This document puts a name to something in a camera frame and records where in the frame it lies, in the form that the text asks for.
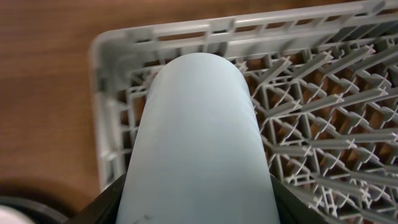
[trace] black round object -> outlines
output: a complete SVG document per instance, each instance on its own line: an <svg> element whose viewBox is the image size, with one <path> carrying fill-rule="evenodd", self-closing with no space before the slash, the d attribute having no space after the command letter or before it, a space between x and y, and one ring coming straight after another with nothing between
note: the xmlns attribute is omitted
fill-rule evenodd
<svg viewBox="0 0 398 224"><path fill-rule="evenodd" d="M64 214L33 200L0 196L0 205L14 208L37 224L62 224L68 220Z"/></svg>

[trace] plastic grid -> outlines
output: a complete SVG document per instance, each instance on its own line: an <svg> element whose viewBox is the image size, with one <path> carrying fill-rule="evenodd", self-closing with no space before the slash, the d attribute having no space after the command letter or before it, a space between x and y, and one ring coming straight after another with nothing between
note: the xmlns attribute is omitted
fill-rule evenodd
<svg viewBox="0 0 398 224"><path fill-rule="evenodd" d="M270 172L300 200L330 223L398 223L397 8L363 1L101 34L91 49L101 187L127 169L156 73L209 52L242 71Z"/></svg>

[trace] wooden table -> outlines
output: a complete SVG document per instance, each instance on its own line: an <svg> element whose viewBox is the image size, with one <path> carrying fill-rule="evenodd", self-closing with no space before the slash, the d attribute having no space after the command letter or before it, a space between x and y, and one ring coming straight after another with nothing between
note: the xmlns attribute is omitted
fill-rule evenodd
<svg viewBox="0 0 398 224"><path fill-rule="evenodd" d="M88 66L104 31L344 0L13 0L0 4L0 194L75 213L100 192Z"/></svg>

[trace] white cylindrical object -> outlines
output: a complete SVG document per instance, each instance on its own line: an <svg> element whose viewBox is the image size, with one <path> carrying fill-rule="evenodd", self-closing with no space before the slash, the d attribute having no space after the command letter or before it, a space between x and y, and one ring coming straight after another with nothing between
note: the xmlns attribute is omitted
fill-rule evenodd
<svg viewBox="0 0 398 224"><path fill-rule="evenodd" d="M248 86L231 62L188 54L156 76L116 223L279 223Z"/></svg>

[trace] brown wooden surface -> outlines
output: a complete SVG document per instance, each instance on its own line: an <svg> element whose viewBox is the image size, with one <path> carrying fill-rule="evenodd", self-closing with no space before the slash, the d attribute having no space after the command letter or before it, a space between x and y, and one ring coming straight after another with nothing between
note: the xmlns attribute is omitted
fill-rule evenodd
<svg viewBox="0 0 398 224"><path fill-rule="evenodd" d="M99 193L87 50L107 30L345 0L0 3L0 194L79 211Z"/></svg>

